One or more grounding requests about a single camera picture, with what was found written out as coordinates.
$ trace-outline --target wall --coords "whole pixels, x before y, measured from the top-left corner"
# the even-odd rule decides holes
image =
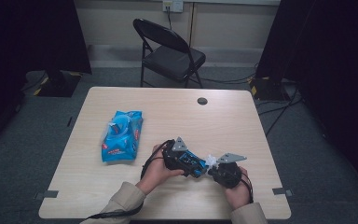
[[[169,26],[160,1],[76,0],[76,8],[88,45],[140,46],[135,18]],[[277,8],[184,2],[183,13],[171,13],[172,28],[187,41],[191,33],[193,47],[262,49]]]

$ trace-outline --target wooden table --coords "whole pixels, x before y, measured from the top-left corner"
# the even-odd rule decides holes
[[[198,104],[204,97],[207,105]],[[101,143],[116,111],[143,111],[144,124],[135,161],[103,163]],[[152,148],[181,136],[190,151],[206,158],[226,152],[246,156],[255,202],[267,218],[287,219],[291,211],[248,91],[94,87],[81,108],[45,198],[42,218],[85,218],[99,213],[123,181],[137,183]],[[212,177],[177,176],[150,193],[133,219],[229,219],[222,187]]]

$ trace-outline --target person's right hand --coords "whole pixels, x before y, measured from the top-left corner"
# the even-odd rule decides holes
[[[240,166],[240,169],[243,174],[248,175],[248,172],[245,168]],[[249,184],[249,180],[246,176],[242,175],[242,180]],[[240,183],[233,189],[225,189],[226,199],[233,210],[245,206],[249,203],[250,200],[250,192],[246,188],[245,184],[241,181]]]

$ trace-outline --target plastic bag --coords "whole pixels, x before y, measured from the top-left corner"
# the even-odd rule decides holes
[[[103,140],[103,161],[135,160],[143,122],[142,111],[117,111]]]

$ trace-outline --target beige sleeve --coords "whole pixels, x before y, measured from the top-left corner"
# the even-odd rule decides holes
[[[112,196],[109,204],[101,211],[101,213],[114,212],[117,210],[130,211],[137,208],[146,198],[146,195],[135,185],[129,182],[123,182],[118,192]],[[130,217],[112,217],[100,219],[87,219],[81,224],[127,224],[130,223]]]
[[[234,210],[231,213],[231,221],[233,224],[267,223],[260,203],[249,203],[243,207]]]

